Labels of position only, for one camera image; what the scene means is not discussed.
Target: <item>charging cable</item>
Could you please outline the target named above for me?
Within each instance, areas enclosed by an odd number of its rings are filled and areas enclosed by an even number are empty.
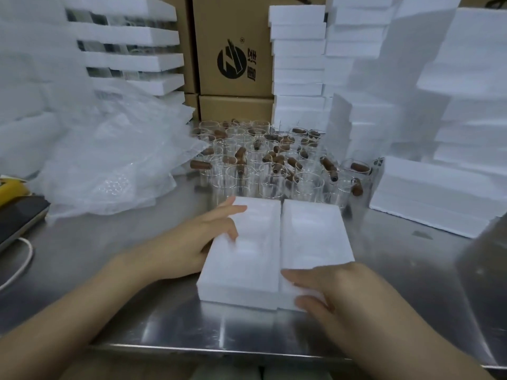
[[[20,237],[18,238],[18,240],[28,245],[29,255],[27,256],[23,265],[16,271],[16,273],[13,274],[9,280],[0,285],[0,292],[2,292],[6,287],[11,285],[18,277],[20,277],[23,274],[23,272],[25,272],[26,268],[29,266],[31,260],[34,258],[34,246],[31,244],[31,242],[29,242],[24,237]]]

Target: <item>brown cardboard box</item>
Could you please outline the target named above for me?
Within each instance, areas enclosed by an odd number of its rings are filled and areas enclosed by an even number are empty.
[[[180,49],[183,53],[183,75],[185,76],[185,93],[198,93],[197,59],[195,54],[194,20],[192,17],[192,0],[162,0],[176,8],[177,26],[180,33]]]
[[[269,6],[294,4],[301,1],[193,0],[201,94],[270,97]]]
[[[491,0],[461,0],[460,6],[484,8],[488,1]]]
[[[228,121],[233,118],[271,121],[273,99],[199,96],[199,106],[202,121]]]
[[[185,94],[185,105],[191,106],[195,108],[194,111],[194,120],[199,121],[199,96],[194,93],[186,93]]]

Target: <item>right hand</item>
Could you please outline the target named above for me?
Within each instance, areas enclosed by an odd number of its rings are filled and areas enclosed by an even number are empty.
[[[330,340],[373,377],[490,378],[475,360],[438,335],[396,289],[361,263],[284,269],[282,275],[296,286],[324,295],[326,303],[300,296],[295,305],[319,321]],[[460,365],[466,376],[455,377]]]

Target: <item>hand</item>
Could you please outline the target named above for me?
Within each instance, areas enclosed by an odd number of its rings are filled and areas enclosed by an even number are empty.
[[[229,216],[246,211],[246,205],[232,205],[234,200],[234,197],[228,198],[212,211],[136,247],[131,252],[132,256],[136,264],[145,267],[149,281],[200,272],[210,243],[216,236],[227,233],[235,240],[238,231]]]
[[[324,295],[326,303],[300,296],[295,305],[319,321],[330,340],[375,378],[490,378],[363,264],[284,269],[282,275]]]

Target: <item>yellow object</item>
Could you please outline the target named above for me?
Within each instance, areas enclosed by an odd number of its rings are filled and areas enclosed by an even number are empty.
[[[30,191],[25,185],[16,179],[0,179],[0,207],[9,203],[9,201],[20,196],[27,196]]]

